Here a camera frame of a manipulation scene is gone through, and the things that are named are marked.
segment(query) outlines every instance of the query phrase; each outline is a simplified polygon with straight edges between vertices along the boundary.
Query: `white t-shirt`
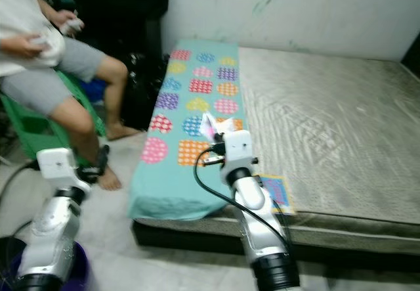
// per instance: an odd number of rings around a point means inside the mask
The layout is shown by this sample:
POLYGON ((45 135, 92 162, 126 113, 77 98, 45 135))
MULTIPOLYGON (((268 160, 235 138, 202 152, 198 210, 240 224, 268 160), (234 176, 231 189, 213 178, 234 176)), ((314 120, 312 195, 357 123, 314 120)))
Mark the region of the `white t-shirt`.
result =
POLYGON ((37 0, 0 0, 0 42, 19 34, 41 34, 49 48, 37 58, 23 59, 0 51, 0 77, 31 68, 56 66, 65 49, 64 38, 45 18, 37 0))

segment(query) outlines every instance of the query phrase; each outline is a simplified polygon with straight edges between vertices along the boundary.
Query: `teal towel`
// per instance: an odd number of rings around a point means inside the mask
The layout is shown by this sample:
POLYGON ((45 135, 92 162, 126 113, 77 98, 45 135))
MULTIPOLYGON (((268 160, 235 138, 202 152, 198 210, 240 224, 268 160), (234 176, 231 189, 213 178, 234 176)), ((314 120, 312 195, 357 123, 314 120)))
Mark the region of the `teal towel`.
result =
MULTIPOLYGON (((246 129, 238 46, 181 40, 171 54, 131 181, 129 217, 193 220, 226 204, 203 190, 193 176, 198 153, 209 145, 199 133, 205 111, 219 121, 234 118, 236 129, 246 129)), ((219 169, 199 168, 198 174, 206 185, 230 196, 219 169)))

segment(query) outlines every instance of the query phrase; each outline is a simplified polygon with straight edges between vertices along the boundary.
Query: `leg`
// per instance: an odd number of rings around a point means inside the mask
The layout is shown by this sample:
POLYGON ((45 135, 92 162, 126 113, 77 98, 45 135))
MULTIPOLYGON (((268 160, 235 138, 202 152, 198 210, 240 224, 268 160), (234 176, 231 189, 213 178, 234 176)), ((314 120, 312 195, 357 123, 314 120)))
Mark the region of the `leg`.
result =
MULTIPOLYGON (((90 162, 96 161, 99 142, 89 113, 72 97, 52 69, 26 70, 3 77, 1 90, 16 102, 62 125, 72 145, 90 162)), ((99 185, 105 189, 121 187, 116 175, 106 169, 99 185)))
POLYGON ((105 56, 100 63, 96 76, 108 83, 105 89, 106 129, 109 140, 138 133, 136 129, 121 124, 121 103, 127 84, 127 67, 121 61, 105 56))
POLYGON ((57 67, 59 70, 86 82, 97 76, 108 83, 104 100, 109 140, 137 133, 137 130, 124 127, 120 122, 121 102, 127 83, 127 68, 124 63, 80 41, 70 38, 65 38, 65 41, 66 52, 57 67))
MULTIPOLYGON (((51 113, 51 119, 67 129, 72 145, 78 153, 91 163, 96 162, 99 141, 95 133, 95 125, 91 115, 73 97, 68 97, 51 113)), ((103 176, 99 177, 99 185, 106 190, 121 188, 115 173, 109 166, 103 176)))

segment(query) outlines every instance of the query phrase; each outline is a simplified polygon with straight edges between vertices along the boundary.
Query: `floor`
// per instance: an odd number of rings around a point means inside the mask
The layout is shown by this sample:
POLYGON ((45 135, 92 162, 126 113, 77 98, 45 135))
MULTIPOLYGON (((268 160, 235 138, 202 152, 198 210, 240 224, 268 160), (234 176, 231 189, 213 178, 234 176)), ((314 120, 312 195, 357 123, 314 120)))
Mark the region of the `floor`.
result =
MULTIPOLYGON (((109 143, 110 163, 124 188, 106 192, 93 188, 83 204, 77 241, 91 261, 95 290, 256 290, 245 258, 223 254, 139 247, 127 218, 129 181, 146 134, 109 143)), ((7 156, 13 165, 0 164, 0 190, 6 178, 25 160, 16 148, 7 156)), ((29 220, 51 195, 39 172, 24 171, 11 185, 0 207, 0 236, 29 220)), ((420 290, 420 273, 339 270, 318 263, 300 263, 306 291, 420 290)))

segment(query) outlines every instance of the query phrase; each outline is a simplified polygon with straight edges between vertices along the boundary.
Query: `white wall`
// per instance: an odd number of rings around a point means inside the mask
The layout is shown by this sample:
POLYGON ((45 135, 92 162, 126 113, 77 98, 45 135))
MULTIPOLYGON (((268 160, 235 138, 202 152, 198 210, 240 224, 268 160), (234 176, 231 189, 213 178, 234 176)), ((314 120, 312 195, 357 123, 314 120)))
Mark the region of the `white wall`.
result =
POLYGON ((400 60, 420 31, 420 0, 169 0, 163 50, 179 38, 400 60))

